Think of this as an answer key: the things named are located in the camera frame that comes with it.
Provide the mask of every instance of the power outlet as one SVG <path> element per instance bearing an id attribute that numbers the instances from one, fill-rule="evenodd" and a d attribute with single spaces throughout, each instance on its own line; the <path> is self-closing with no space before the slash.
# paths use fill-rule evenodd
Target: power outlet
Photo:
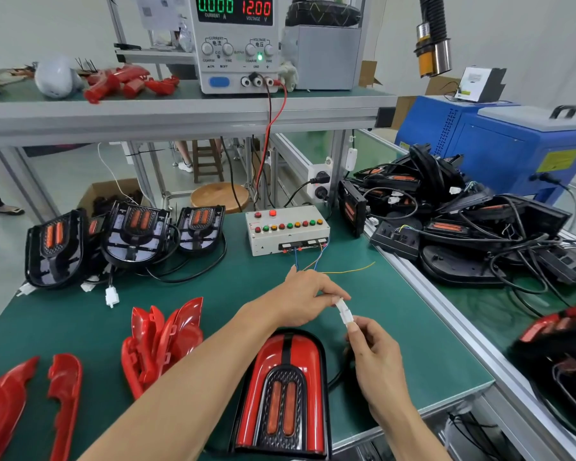
<path id="1" fill-rule="evenodd" d="M 315 165 L 311 165 L 307 172 L 307 179 L 311 179 L 316 177 L 318 173 L 321 171 L 325 171 L 329 176 L 332 174 L 333 165 L 331 163 L 316 163 Z M 324 184 L 308 184 L 307 186 L 307 195 L 310 199 L 314 202 L 322 202 L 324 198 L 320 198 L 316 196 L 316 189 L 319 187 L 323 187 L 326 189 L 326 194 L 329 194 L 330 191 L 330 181 Z"/>

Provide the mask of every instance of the black flexible hose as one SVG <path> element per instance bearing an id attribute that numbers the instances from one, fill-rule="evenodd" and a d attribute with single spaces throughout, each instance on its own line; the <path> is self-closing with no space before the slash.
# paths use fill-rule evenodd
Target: black flexible hose
<path id="1" fill-rule="evenodd" d="M 429 22 L 431 41 L 438 44 L 448 38 L 444 0 L 420 0 L 422 22 Z"/>

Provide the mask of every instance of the blue wire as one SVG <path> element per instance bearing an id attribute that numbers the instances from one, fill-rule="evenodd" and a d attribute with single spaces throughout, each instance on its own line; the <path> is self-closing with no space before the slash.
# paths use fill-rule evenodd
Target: blue wire
<path id="1" fill-rule="evenodd" d="M 323 251 L 320 253 L 320 258 L 314 263 L 314 270 L 318 266 L 318 262 L 320 261 L 320 259 L 323 258 L 324 251 L 326 250 L 327 247 L 329 247 L 329 243 L 330 243 L 330 234 L 329 234 L 329 238 L 327 239 L 327 245 L 324 246 Z"/>

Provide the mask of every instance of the label sticker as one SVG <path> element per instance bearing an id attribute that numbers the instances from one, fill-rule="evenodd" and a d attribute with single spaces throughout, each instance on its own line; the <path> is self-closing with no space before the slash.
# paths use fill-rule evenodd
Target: label sticker
<path id="1" fill-rule="evenodd" d="M 572 167 L 576 161 L 576 149 L 557 150 L 549 152 L 544 157 L 542 163 L 536 170 L 536 173 L 545 173 L 547 171 L 567 170 Z"/>

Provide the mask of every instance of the sneaker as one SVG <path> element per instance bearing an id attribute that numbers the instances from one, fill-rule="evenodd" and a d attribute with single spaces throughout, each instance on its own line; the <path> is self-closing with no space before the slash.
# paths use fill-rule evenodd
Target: sneaker
<path id="1" fill-rule="evenodd" d="M 192 163 L 180 162 L 177 165 L 177 168 L 182 171 L 187 171 L 188 173 L 192 173 Z"/>

